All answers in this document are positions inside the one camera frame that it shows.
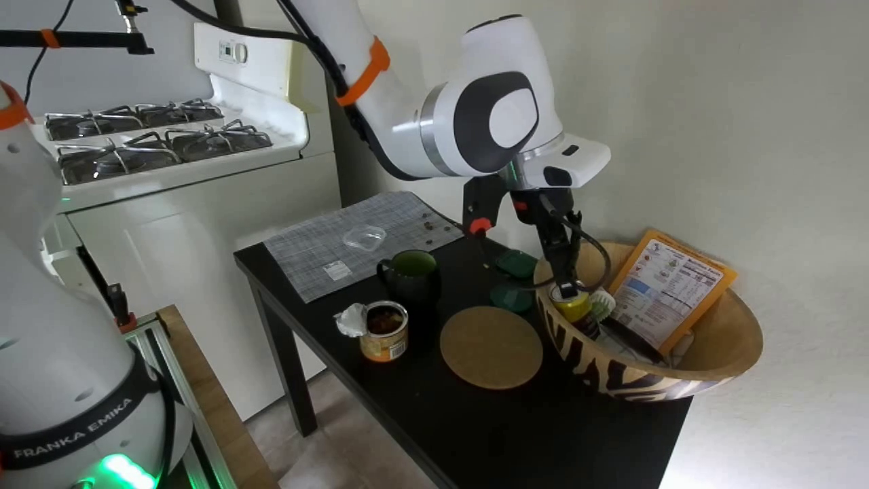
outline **round cork board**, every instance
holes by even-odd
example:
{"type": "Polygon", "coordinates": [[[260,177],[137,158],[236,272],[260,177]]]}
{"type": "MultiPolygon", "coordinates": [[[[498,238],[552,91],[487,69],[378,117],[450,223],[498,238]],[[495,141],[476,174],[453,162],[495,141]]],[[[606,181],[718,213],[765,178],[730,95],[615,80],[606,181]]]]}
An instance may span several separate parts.
{"type": "Polygon", "coordinates": [[[537,330],[498,307],[469,307],[439,330],[444,361],[477,387],[505,390],[533,380],[544,364],[537,330]]]}

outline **gas burner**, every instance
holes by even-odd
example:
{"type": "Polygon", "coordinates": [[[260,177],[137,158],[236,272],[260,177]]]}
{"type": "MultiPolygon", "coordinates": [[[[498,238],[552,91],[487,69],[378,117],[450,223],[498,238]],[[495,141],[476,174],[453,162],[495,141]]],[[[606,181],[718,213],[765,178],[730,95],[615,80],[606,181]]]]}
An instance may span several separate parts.
{"type": "Polygon", "coordinates": [[[167,141],[183,162],[232,154],[234,143],[215,130],[167,130],[167,141]]]}
{"type": "Polygon", "coordinates": [[[234,152],[251,152],[251,148],[271,145],[270,133],[260,133],[253,124],[245,124],[243,118],[234,118],[234,122],[222,124],[220,135],[229,137],[234,152]]]}
{"type": "Polygon", "coordinates": [[[199,118],[220,118],[220,107],[206,99],[169,102],[169,106],[115,106],[108,110],[58,114],[47,117],[50,141],[86,137],[100,133],[123,133],[138,126],[186,124],[199,118]]]}
{"type": "Polygon", "coordinates": [[[167,145],[160,133],[143,133],[123,145],[61,152],[61,174],[69,185],[111,178],[123,174],[176,166],[179,158],[167,145]]]}
{"type": "Polygon", "coordinates": [[[201,97],[192,97],[192,99],[186,99],[179,106],[186,110],[186,117],[192,122],[192,118],[220,118],[222,114],[218,110],[218,106],[201,99],[201,97]]]}

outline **floor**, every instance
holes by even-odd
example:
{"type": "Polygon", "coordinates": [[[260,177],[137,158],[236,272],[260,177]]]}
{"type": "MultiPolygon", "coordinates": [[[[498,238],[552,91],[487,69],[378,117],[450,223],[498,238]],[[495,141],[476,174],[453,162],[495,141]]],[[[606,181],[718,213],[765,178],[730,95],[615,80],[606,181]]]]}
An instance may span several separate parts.
{"type": "Polygon", "coordinates": [[[431,489],[435,482],[334,378],[309,380],[320,428],[297,432],[289,402],[248,421],[253,443],[283,489],[431,489]]]}

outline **woven basket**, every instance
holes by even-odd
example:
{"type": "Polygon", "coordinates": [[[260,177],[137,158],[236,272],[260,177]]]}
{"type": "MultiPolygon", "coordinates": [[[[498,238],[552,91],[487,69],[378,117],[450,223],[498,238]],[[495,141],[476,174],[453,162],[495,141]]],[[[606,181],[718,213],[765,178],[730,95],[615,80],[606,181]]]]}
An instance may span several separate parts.
{"type": "MultiPolygon", "coordinates": [[[[615,258],[615,268],[630,255],[630,243],[606,241],[615,258]]],[[[578,258],[581,279],[600,277],[602,261],[598,249],[583,247],[578,258]]],[[[547,261],[535,268],[535,283],[548,279],[552,268],[547,261]]],[[[547,288],[537,289],[537,310],[544,314],[548,338],[558,353],[568,361],[573,374],[600,393],[635,398],[635,402],[665,402],[708,390],[730,378],[746,372],[763,351],[763,334],[749,307],[729,289],[696,326],[692,345],[678,367],[645,364],[621,353],[606,351],[600,342],[570,326],[554,307],[547,288]]]]}

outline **green light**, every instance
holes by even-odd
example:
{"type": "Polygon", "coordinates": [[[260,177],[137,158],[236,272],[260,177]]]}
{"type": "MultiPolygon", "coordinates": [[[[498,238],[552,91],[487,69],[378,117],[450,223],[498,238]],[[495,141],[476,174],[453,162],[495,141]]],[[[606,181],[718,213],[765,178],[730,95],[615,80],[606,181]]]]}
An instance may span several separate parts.
{"type": "Polygon", "coordinates": [[[150,476],[143,466],[138,466],[130,455],[108,452],[86,471],[86,478],[81,478],[81,486],[91,486],[91,489],[154,489],[157,478],[150,476]]]}

